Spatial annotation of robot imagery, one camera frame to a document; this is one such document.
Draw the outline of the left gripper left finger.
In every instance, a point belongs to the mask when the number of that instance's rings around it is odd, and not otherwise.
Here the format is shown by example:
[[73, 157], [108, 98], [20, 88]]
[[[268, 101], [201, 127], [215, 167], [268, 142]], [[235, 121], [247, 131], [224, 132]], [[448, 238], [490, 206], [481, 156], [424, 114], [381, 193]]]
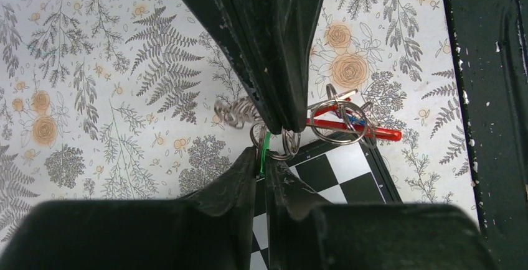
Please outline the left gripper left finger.
[[248, 269], [256, 152], [246, 148], [220, 177], [177, 199], [40, 203], [1, 268]]

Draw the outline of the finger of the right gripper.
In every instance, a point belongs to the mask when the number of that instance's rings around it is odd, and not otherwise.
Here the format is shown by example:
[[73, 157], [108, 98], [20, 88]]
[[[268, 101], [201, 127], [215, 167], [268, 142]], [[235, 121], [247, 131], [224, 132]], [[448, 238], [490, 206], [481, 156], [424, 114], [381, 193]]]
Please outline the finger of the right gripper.
[[232, 0], [237, 75], [272, 133], [306, 126], [309, 49], [323, 0]]
[[182, 1], [220, 47], [268, 129], [281, 133], [283, 125], [265, 91], [264, 79], [257, 74], [257, 59], [233, 0]]

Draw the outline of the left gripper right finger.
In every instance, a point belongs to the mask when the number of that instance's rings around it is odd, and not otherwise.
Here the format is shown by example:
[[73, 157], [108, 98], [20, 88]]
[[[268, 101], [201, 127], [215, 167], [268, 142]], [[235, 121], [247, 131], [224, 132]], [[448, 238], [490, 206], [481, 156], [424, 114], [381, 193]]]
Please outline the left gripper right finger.
[[333, 204], [273, 159], [265, 183], [270, 269], [497, 268], [452, 205]]

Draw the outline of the key with green tag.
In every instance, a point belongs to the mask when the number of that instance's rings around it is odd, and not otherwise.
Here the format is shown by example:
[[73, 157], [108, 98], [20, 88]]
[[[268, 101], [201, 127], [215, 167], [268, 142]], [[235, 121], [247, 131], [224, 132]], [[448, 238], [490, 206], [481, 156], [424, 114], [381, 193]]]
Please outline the key with green tag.
[[265, 161], [266, 161], [266, 155], [269, 150], [270, 145], [270, 136], [271, 133], [267, 131], [266, 129], [261, 130], [261, 141], [260, 141], [260, 170], [259, 170], [259, 177], [265, 177]]

